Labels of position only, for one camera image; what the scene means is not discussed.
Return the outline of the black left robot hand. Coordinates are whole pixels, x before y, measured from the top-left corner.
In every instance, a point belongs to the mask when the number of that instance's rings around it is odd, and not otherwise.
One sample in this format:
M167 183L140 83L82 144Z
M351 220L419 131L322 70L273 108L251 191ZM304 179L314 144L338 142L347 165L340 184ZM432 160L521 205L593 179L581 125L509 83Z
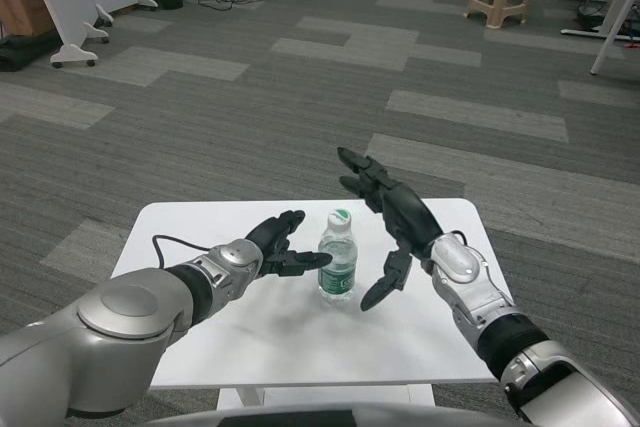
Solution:
M302 210L288 210L278 217L266 219L247 234L245 239L253 242L263 254L257 278L267 275L302 276L307 271L321 269L333 261L329 253L297 252L289 249L288 237L302 224L305 216Z

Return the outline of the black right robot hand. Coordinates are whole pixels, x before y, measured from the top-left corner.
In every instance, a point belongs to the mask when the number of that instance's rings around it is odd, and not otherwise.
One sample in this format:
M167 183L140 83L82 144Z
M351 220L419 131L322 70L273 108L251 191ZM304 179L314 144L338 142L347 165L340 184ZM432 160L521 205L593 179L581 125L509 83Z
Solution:
M360 308L368 311L393 291L404 289L412 261L428 259L432 243L443 230L417 194L391 178L375 159L345 147L339 147L337 154L354 173L352 177L342 176L341 185L383 217L386 231L397 244L397 249L387 255L382 277L361 300Z

